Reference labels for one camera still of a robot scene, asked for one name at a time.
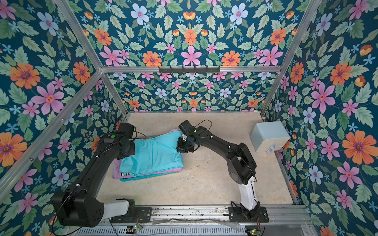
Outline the light blue box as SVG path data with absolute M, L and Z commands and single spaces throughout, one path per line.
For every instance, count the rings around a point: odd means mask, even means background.
M 256 152 L 273 152 L 283 148 L 290 140 L 282 122 L 257 123 L 250 135 Z

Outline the aluminium frame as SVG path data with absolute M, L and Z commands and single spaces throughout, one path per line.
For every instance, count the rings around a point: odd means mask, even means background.
M 256 112 L 317 1 L 1 1 L 1 235 L 63 234 L 51 198 L 132 112 Z

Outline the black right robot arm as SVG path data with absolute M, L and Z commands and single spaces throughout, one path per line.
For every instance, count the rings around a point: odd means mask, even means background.
M 260 208 L 255 182 L 257 164 L 244 143 L 230 143 L 202 126 L 193 126 L 189 121 L 179 125 L 182 137 L 178 139 L 179 153 L 195 152 L 199 147 L 206 147 L 220 155 L 227 162 L 229 176 L 239 185 L 241 208 L 254 212 Z

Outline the black hook rail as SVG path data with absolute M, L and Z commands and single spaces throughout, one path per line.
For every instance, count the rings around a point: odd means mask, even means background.
M 162 66 L 158 67 L 159 73 L 219 73 L 221 67 L 216 66 Z

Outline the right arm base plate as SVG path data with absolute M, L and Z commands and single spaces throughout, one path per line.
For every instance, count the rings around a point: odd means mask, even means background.
M 247 210 L 242 206 L 230 206 L 228 208 L 229 221 L 238 223 L 268 223 L 269 216 L 266 207 L 257 206 L 253 210 Z

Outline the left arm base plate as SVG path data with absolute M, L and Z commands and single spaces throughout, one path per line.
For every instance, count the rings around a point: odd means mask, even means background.
M 112 217 L 110 222 L 113 224 L 122 223 L 149 223 L 152 216 L 151 207 L 133 207 L 125 215 Z

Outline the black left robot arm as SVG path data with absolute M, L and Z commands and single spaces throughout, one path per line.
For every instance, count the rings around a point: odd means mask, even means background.
M 134 200 L 103 203 L 96 198 L 112 162 L 135 154 L 134 131 L 133 125 L 122 123 L 118 131 L 104 134 L 78 179 L 64 192 L 54 193 L 51 201 L 61 225 L 95 227 L 104 219 L 136 215 Z

